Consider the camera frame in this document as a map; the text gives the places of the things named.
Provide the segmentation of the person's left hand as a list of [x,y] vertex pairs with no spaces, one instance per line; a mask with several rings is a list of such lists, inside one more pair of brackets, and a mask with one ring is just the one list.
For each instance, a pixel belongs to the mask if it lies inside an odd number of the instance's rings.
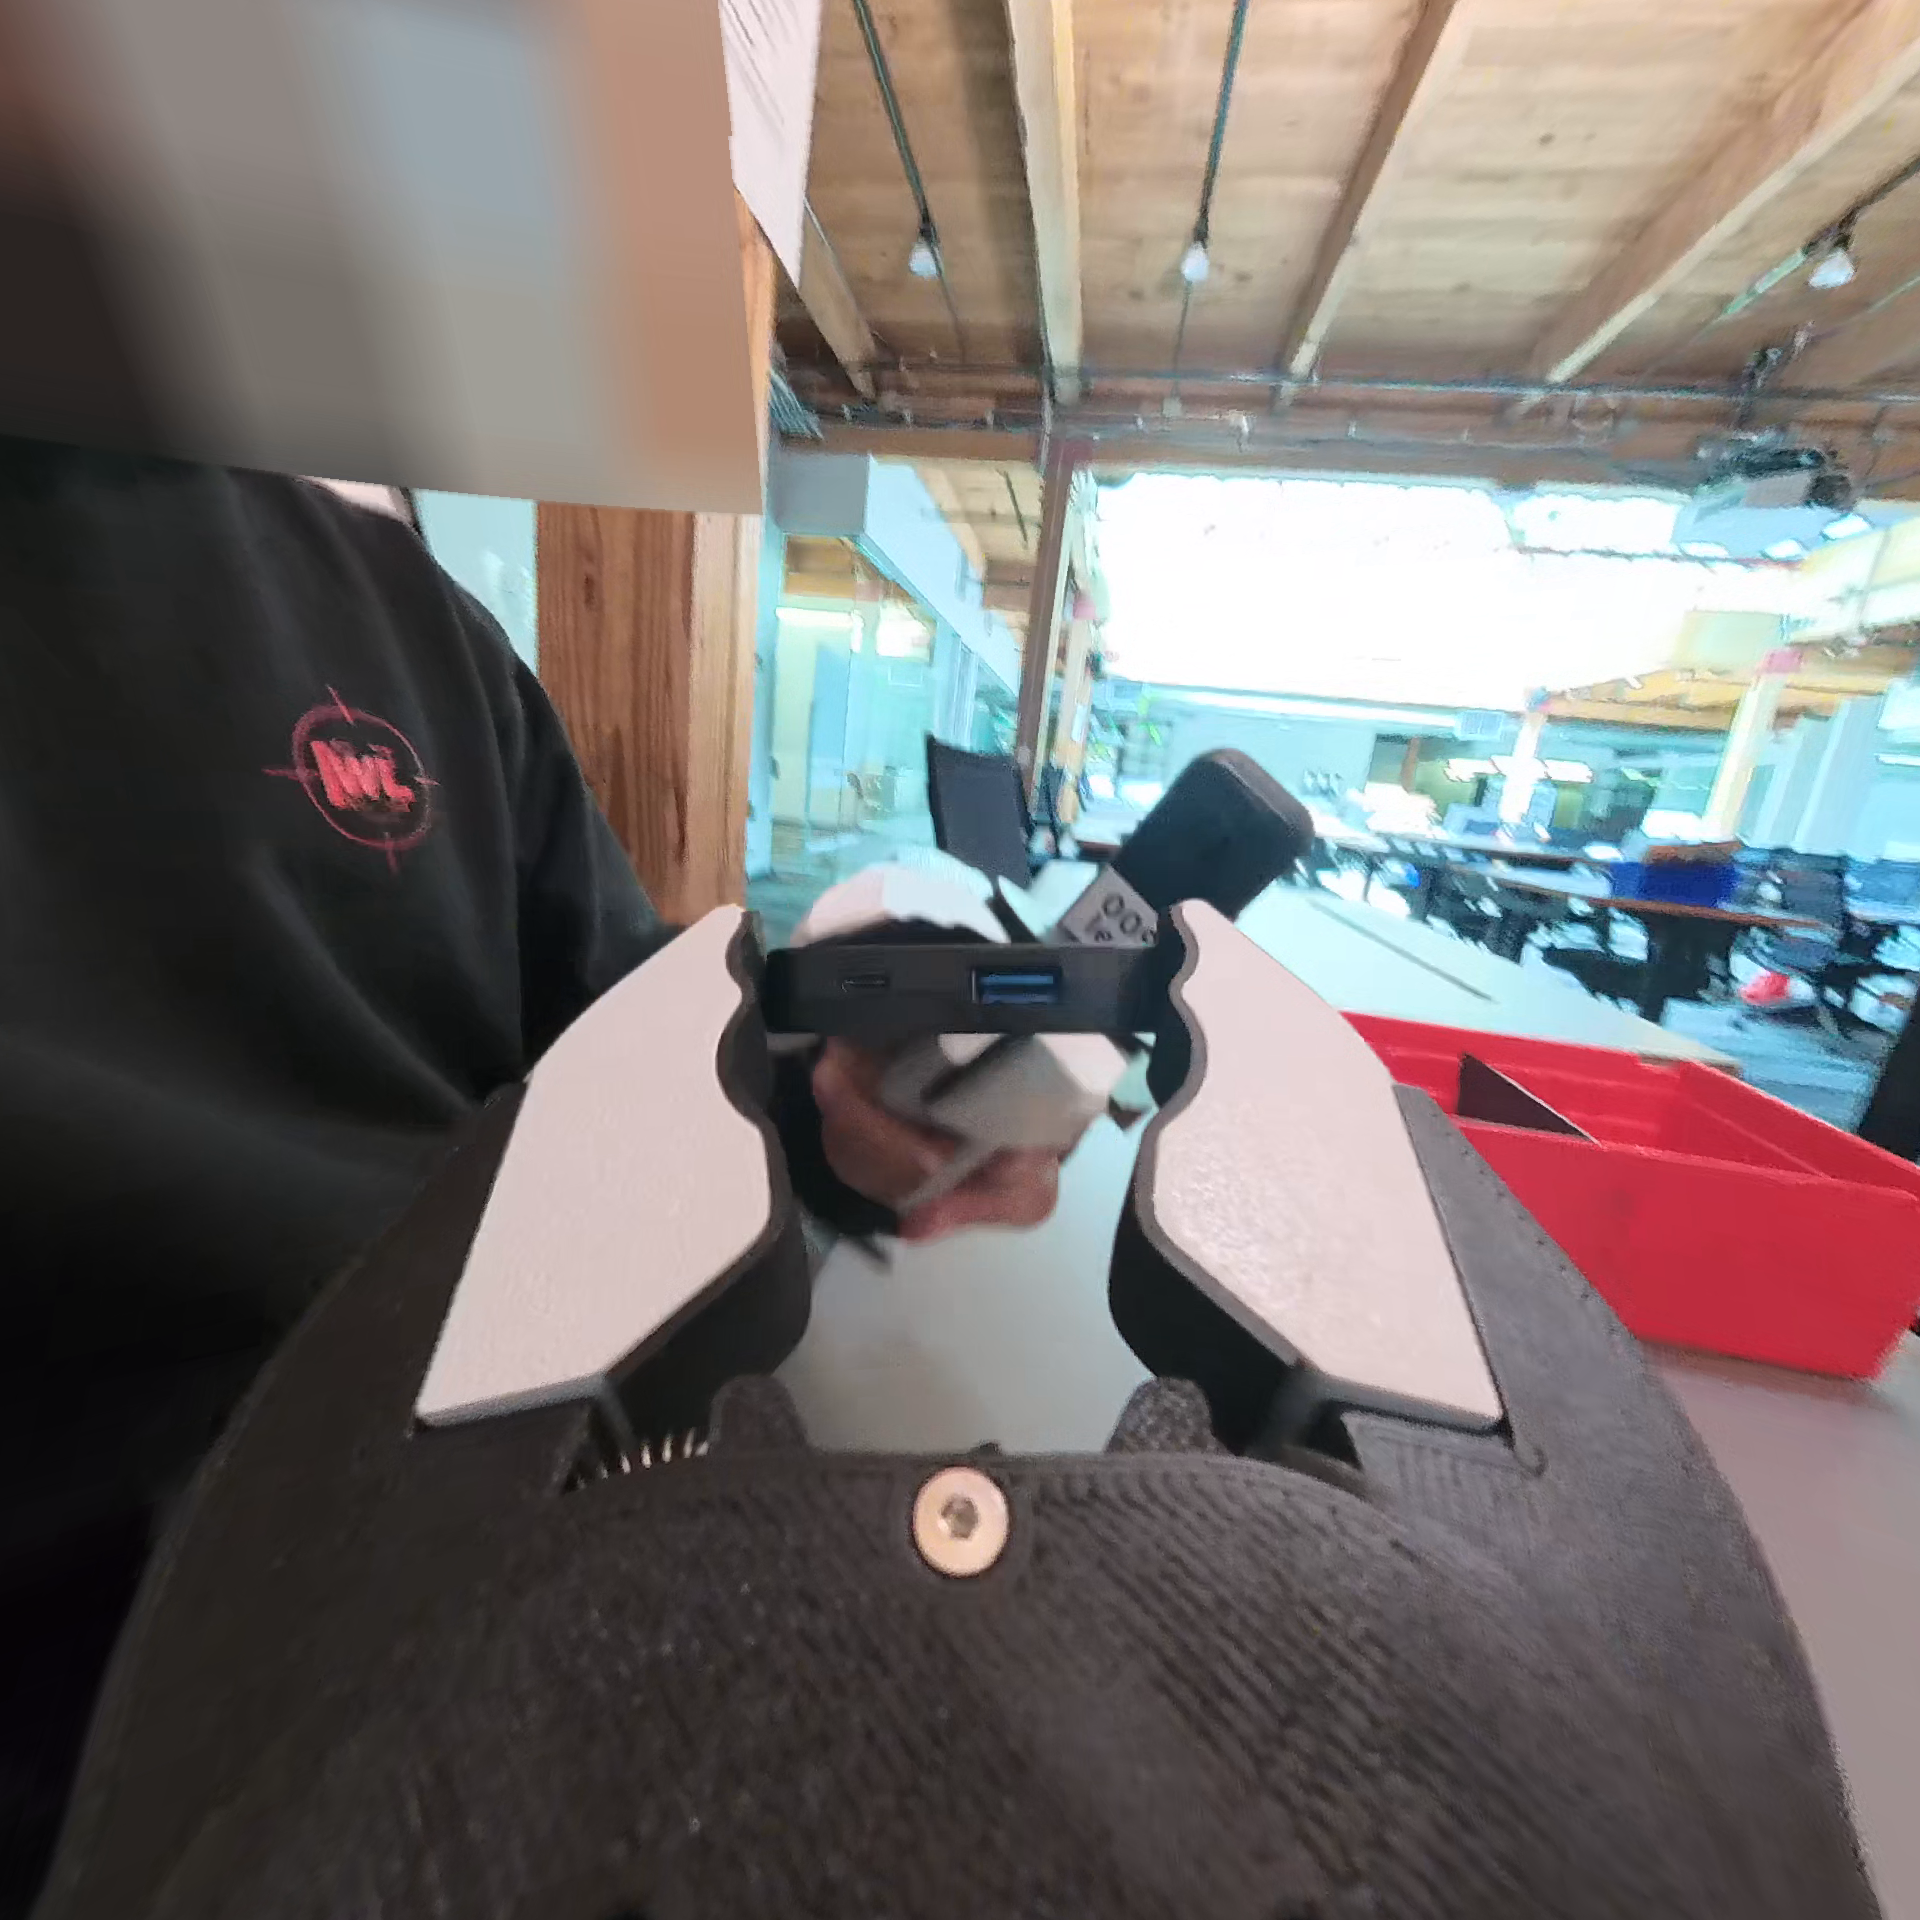
[[1024,1231],[1052,1218],[1061,1157],[997,1150],[905,1120],[882,1105],[882,1060],[829,1039],[814,1069],[829,1169],[863,1197],[891,1212],[900,1242],[966,1231]]

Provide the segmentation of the red plastic bin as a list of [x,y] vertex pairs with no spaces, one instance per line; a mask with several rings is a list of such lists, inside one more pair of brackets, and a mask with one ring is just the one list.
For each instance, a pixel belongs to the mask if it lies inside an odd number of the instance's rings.
[[1720,1069],[1350,1014],[1641,1342],[1870,1381],[1917,1318],[1917,1166]]

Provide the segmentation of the wooden column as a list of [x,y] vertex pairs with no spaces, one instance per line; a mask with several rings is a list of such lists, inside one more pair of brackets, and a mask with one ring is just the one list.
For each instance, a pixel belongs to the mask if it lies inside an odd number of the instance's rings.
[[534,506],[540,679],[677,924],[748,897],[759,515]]

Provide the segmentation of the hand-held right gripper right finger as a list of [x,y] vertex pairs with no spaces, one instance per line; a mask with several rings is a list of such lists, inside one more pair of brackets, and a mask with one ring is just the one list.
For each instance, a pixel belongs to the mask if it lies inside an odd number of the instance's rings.
[[1119,1337],[1195,1385],[1217,1434],[1343,1415],[1496,1434],[1496,1372],[1391,1070],[1212,904],[1180,904],[1156,961],[1174,971],[1116,1218]]

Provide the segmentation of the ceiling projector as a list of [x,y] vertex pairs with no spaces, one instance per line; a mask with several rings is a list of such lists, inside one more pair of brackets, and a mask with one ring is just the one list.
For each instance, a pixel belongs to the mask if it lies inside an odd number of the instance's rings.
[[1793,563],[1831,526],[1851,530],[1858,483],[1820,443],[1742,437],[1726,443],[1689,494],[1671,546],[1695,558]]

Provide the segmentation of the black office chair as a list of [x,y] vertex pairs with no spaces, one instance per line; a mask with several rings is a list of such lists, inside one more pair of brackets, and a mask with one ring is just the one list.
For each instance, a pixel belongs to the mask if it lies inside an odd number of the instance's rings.
[[923,770],[934,846],[981,876],[1028,884],[1045,860],[1020,760],[927,733]]

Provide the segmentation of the long dark work table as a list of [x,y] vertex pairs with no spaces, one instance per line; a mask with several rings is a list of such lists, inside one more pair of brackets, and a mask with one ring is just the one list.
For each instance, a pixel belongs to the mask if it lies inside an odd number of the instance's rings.
[[1708,1003],[1726,987],[1742,933],[1822,941],[1827,929],[1772,904],[1624,892],[1613,873],[1589,876],[1542,848],[1514,861],[1368,828],[1323,828],[1319,846],[1334,865],[1356,865],[1365,889],[1383,881],[1396,892],[1411,920],[1445,926],[1508,962],[1542,946],[1588,991],[1656,1024],[1668,1006]]

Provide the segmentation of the person's black sweatshirt torso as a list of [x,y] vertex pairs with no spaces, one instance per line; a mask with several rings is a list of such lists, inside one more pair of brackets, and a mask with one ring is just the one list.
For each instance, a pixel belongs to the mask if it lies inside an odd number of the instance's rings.
[[4,1917],[263,1357],[667,936],[406,518],[4,441]]

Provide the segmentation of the black usb hub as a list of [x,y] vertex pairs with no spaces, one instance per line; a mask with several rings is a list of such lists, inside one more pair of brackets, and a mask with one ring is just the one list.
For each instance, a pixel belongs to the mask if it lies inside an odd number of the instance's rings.
[[765,961],[768,1033],[896,1046],[932,1036],[1156,1033],[1180,961],[1162,946],[809,943]]

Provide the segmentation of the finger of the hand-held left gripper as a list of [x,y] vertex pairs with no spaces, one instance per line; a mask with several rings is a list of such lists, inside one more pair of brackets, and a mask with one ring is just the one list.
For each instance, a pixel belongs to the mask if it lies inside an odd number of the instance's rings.
[[947,851],[913,851],[831,881],[789,933],[793,946],[1031,941],[1035,929],[1002,893],[1002,881]]
[[905,1201],[960,1188],[998,1151],[1063,1158],[1102,1113],[1131,1115],[1133,1046],[1102,1036],[934,1036],[882,1069],[889,1113],[953,1143]]

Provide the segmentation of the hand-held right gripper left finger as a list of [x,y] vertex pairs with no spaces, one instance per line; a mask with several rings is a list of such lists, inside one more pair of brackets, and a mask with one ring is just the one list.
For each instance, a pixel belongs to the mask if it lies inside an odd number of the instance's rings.
[[716,908],[529,1070],[418,1422],[613,1404],[708,1427],[726,1385],[796,1348],[809,1278],[759,979],[755,917]]

